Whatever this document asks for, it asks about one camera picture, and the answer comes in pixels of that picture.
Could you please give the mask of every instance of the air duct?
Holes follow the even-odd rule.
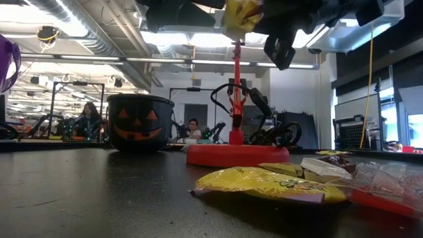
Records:
[[[97,22],[86,12],[76,0],[25,0],[45,13],[55,16],[63,23],[61,29],[69,35],[81,34],[94,40],[78,41],[96,56],[124,56],[119,48],[107,36]],[[113,65],[137,88],[151,88],[151,82],[141,74],[131,63]]]

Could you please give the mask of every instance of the black jack-o-lantern bucket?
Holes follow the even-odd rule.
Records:
[[[166,146],[174,103],[151,95],[112,95],[108,101],[110,143],[120,151],[151,152]]]

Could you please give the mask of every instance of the candy wrapper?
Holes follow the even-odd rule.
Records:
[[[246,192],[273,200],[293,200],[311,203],[335,203],[346,199],[334,186],[295,178],[266,169],[233,167],[210,173],[196,182],[196,190]]]
[[[261,0],[226,0],[222,18],[223,33],[232,40],[244,40],[245,34],[262,18]]]

